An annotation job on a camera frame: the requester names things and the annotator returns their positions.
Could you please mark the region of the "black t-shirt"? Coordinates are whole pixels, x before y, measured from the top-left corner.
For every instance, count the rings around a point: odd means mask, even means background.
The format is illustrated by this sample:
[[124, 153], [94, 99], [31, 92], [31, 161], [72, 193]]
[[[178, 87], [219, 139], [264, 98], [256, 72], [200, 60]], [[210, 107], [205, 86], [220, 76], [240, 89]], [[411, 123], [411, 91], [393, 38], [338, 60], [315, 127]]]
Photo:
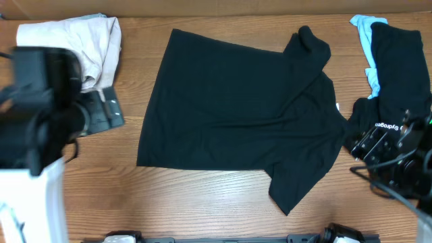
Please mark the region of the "black t-shirt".
[[285, 214], [331, 169], [348, 123], [307, 26], [282, 52], [175, 29], [146, 108], [137, 165], [263, 170]]

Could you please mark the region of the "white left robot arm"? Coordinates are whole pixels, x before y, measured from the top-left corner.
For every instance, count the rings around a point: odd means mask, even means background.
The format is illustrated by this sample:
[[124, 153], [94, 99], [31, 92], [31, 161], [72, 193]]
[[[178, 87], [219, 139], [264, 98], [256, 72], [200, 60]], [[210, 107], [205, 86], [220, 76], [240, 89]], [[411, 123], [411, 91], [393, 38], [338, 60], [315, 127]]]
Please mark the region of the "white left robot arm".
[[113, 87], [83, 91], [68, 49], [16, 47], [1, 90], [1, 227], [7, 242], [67, 242], [63, 149], [123, 126]]

